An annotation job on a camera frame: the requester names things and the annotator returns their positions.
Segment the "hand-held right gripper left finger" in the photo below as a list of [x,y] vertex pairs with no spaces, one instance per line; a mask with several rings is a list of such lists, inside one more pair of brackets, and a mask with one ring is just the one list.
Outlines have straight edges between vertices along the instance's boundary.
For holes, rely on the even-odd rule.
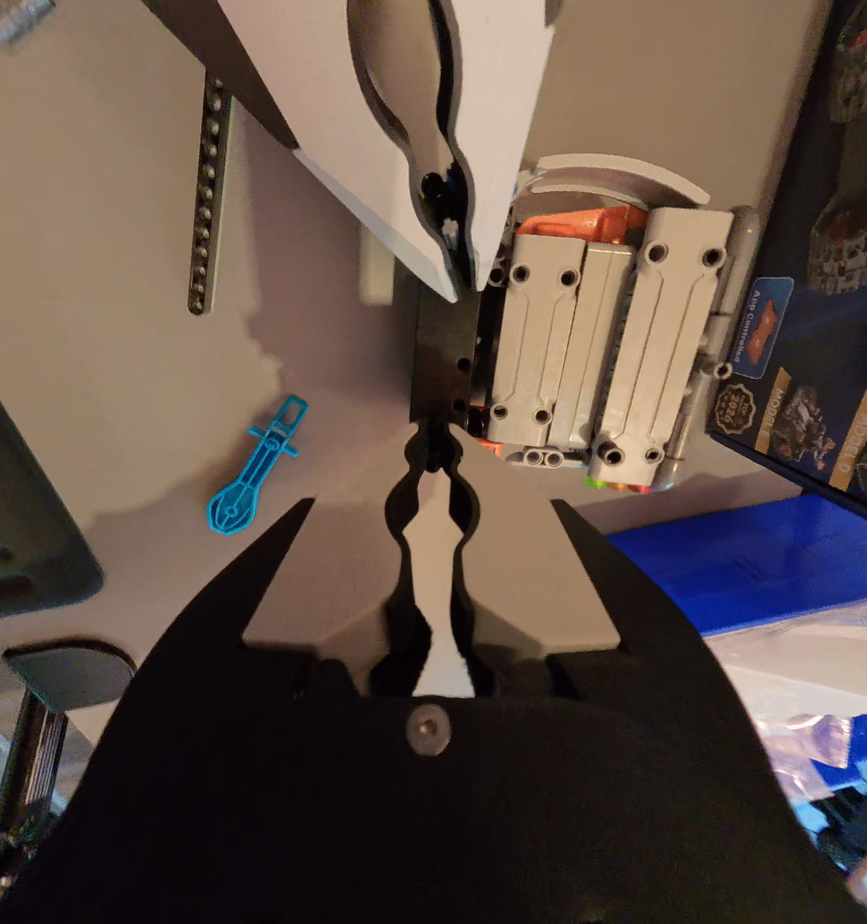
[[312,504],[243,635],[252,649],[344,664],[362,694],[412,694],[431,647],[405,530],[429,426],[408,424]]

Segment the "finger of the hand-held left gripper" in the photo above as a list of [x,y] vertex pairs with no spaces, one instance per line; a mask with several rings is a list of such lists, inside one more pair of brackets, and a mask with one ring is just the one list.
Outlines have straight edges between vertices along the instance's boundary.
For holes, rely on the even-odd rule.
[[453,160],[437,121],[429,2],[221,1],[278,106],[296,156],[395,258],[450,303],[457,272],[430,174]]
[[444,230],[459,279],[482,290],[497,255],[555,38],[558,4],[432,2],[437,122],[450,152]]

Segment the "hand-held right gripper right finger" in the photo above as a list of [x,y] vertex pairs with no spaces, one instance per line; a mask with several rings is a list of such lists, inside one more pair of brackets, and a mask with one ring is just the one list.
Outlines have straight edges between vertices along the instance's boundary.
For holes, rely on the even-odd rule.
[[493,694],[524,662],[611,652],[621,636],[554,505],[457,425],[440,460],[453,554],[453,638],[476,694]]

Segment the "turquoise plastic tool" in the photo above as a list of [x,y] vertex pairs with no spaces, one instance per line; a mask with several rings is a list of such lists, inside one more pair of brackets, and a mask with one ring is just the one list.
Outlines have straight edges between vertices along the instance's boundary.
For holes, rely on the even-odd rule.
[[310,405],[298,396],[286,398],[269,425],[252,426],[248,434],[257,442],[240,473],[208,501],[208,528],[221,536],[247,529],[256,517],[264,481],[283,457],[298,457],[292,445]]

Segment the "black beam with holes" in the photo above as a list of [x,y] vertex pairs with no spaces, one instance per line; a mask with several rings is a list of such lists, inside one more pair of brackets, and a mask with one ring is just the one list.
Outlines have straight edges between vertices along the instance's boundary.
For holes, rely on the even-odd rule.
[[231,154],[233,97],[205,71],[186,306],[194,317],[211,314],[216,300],[220,237]]

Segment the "small black piece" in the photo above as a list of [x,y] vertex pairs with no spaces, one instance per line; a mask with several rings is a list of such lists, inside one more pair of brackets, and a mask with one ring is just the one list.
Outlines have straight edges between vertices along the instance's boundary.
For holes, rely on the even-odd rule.
[[408,445],[408,456],[418,470],[450,474],[455,458],[455,444],[449,425],[437,418],[417,422],[415,436]]

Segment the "grey building block model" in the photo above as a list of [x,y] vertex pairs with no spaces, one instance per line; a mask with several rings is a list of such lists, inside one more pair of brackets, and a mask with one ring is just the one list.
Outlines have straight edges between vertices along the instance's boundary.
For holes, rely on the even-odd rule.
[[671,490],[686,472],[750,277],[760,220],[662,167],[547,156],[518,175],[485,287],[450,304],[415,283],[409,413],[520,467],[597,490]]

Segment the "short grey tube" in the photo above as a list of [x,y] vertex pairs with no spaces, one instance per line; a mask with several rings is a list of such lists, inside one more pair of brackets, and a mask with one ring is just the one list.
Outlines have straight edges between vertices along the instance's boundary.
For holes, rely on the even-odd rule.
[[16,44],[54,9],[54,1],[0,1],[0,45]]

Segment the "blue bin with plastic bags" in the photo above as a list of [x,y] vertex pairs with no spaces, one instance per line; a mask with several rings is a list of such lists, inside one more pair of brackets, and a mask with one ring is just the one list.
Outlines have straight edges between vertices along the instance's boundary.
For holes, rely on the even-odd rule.
[[724,669],[800,823],[867,853],[867,521],[814,495],[614,534]]

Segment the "toy kit cardboard box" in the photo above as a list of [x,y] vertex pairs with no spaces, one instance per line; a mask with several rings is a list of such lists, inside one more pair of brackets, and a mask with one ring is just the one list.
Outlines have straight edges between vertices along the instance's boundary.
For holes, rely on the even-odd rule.
[[867,1],[834,2],[708,433],[867,519]]

